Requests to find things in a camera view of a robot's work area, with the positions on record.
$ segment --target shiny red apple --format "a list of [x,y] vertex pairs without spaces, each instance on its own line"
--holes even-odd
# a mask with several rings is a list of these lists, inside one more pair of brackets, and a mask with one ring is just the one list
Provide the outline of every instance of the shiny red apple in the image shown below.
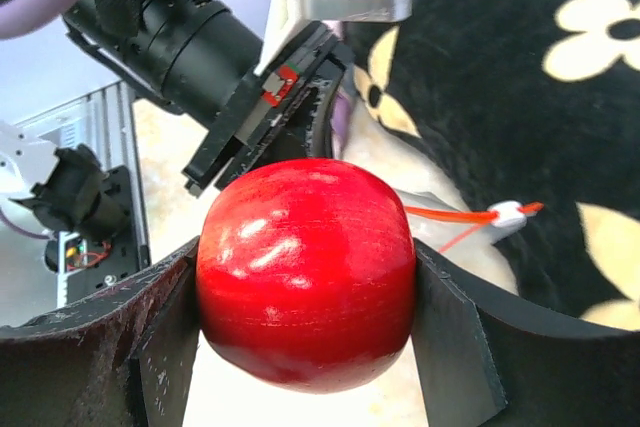
[[206,218],[203,332],[224,359],[292,390],[365,384],[405,346],[416,255],[395,192],[346,162],[302,159],[237,179]]

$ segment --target silver metal plate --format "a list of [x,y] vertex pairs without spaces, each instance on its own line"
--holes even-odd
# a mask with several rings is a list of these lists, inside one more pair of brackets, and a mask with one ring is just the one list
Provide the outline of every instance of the silver metal plate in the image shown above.
[[[51,109],[18,124],[26,132],[59,147],[86,144],[97,155],[103,170],[125,165],[132,179],[132,210],[139,242],[148,242],[142,183],[135,143],[133,93],[123,83],[110,85],[81,99]],[[31,212],[2,200],[7,217],[20,227],[40,233],[42,227]],[[75,234],[61,234],[61,245]],[[46,241],[32,240],[0,227],[0,325],[17,326],[34,316],[66,304],[67,276],[56,275],[44,263]],[[64,249],[58,262],[64,265]]]

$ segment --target red fruit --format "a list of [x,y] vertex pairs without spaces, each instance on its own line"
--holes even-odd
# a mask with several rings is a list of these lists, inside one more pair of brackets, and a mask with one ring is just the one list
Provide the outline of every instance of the red fruit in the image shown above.
[[405,346],[416,255],[400,199],[345,162],[245,174],[200,238],[202,329],[224,359],[269,383],[329,393],[365,384]]

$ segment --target red component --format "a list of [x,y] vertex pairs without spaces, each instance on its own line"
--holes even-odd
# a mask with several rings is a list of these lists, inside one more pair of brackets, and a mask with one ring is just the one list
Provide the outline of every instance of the red component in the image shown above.
[[202,329],[269,383],[330,393],[367,383],[405,346],[416,254],[400,199],[329,159],[280,162],[229,185],[197,265]]
[[284,80],[284,84],[280,88],[278,92],[275,94],[271,92],[265,92],[262,96],[264,100],[266,100],[271,107],[277,107],[278,104],[284,99],[284,97],[289,93],[293,84],[298,80],[298,74],[295,70],[293,70],[288,65],[283,65],[278,69],[278,76]]

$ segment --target cream flower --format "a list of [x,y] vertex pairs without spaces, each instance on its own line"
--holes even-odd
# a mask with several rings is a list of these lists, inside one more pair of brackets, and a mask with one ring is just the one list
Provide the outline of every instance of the cream flower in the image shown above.
[[640,222],[597,205],[578,204],[578,210],[589,255],[602,275],[627,297],[596,305],[582,319],[640,330]]
[[640,37],[616,39],[610,28],[622,21],[640,23],[640,4],[628,0],[570,0],[556,12],[556,23],[576,32],[547,52],[543,69],[551,77],[575,82],[602,74],[623,59],[640,70]]
[[386,92],[398,39],[398,27],[385,32],[369,52],[369,73],[355,66],[353,78],[371,116],[385,127],[420,137],[402,105]]

